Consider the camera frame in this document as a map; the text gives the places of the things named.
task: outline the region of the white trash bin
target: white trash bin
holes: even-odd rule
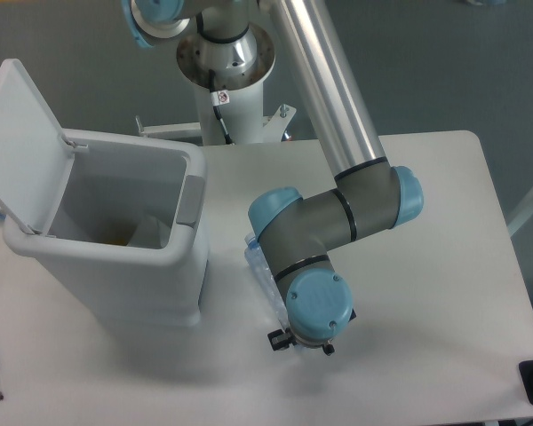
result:
[[[21,63],[1,66],[4,240],[98,317],[199,320],[205,183],[197,146],[63,130]]]

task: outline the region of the light blue joint cap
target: light blue joint cap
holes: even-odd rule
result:
[[[296,188],[287,186],[263,193],[253,201],[249,207],[249,220],[257,238],[284,209],[301,199],[302,195]]]
[[[173,20],[184,7],[184,0],[136,0],[142,17],[148,22]]]
[[[423,211],[425,196],[420,182],[413,175],[411,169],[404,166],[393,167],[393,169],[397,172],[399,184],[401,185],[401,202],[399,204],[399,215],[393,226],[395,228],[414,219]]]
[[[354,308],[346,281],[328,269],[302,272],[290,284],[286,295],[290,326],[313,343],[323,343],[347,325]]]
[[[134,40],[136,40],[137,45],[140,46],[142,49],[150,49],[151,47],[153,47],[152,44],[150,44],[144,39],[142,34],[139,32],[139,29],[136,28],[134,18],[132,17],[131,0],[121,0],[121,6],[123,7],[124,19],[126,20],[128,29],[131,31],[132,36],[134,37]]]

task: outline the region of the robotic arm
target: robotic arm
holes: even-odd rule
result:
[[[422,189],[409,169],[389,165],[323,0],[258,3],[287,48],[336,180],[335,189],[309,199],[295,188],[282,188],[251,204],[253,230],[289,315],[290,328],[269,337],[273,349],[300,343],[330,354],[330,342],[352,317],[353,298],[328,251],[415,218],[423,208]],[[195,31],[212,51],[249,33],[244,0],[132,0],[133,10],[135,4],[144,20],[157,26],[178,25],[182,20],[177,19],[197,12],[183,25],[192,28],[195,20]],[[136,22],[144,36],[149,34],[146,23]],[[247,55],[246,66],[252,67],[257,56]]]

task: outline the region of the white table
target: white table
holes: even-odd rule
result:
[[[100,324],[0,230],[5,425],[409,426],[533,416],[518,363],[533,312],[477,138],[383,137],[422,215],[330,253],[358,318],[336,353],[272,352],[275,315],[243,258],[249,204],[333,186],[316,142],[205,148],[211,258],[202,321]]]

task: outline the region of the black ring band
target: black ring band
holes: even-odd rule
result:
[[[282,271],[278,272],[276,276],[274,277],[274,282],[278,282],[282,280],[287,275],[297,271],[300,268],[303,268],[305,266],[309,266],[310,264],[317,264],[318,262],[324,262],[330,261],[330,258],[328,255],[319,255],[319,256],[312,256],[308,259],[300,260],[296,262],[295,264],[291,264],[288,268],[283,269]]]
[[[335,188],[335,189],[332,189],[331,192],[334,195],[336,195],[336,198],[338,198],[339,202],[341,203],[341,207],[344,208],[344,211],[347,216],[347,221],[349,222],[349,232],[351,234],[351,242],[354,242],[357,240],[357,224],[355,223],[355,217],[354,217],[352,208],[349,205],[349,202],[347,201],[346,197],[344,197],[344,194],[341,193],[341,191]]]
[[[340,179],[345,178],[346,176],[351,175],[352,173],[355,173],[356,171],[359,171],[361,169],[365,169],[366,167],[373,166],[375,164],[379,164],[380,162],[386,162],[387,157],[379,157],[374,160],[369,160],[368,162],[363,162],[362,164],[358,164],[356,166],[353,166],[351,169],[347,169],[342,171],[341,173],[338,173],[334,180],[338,182]]]

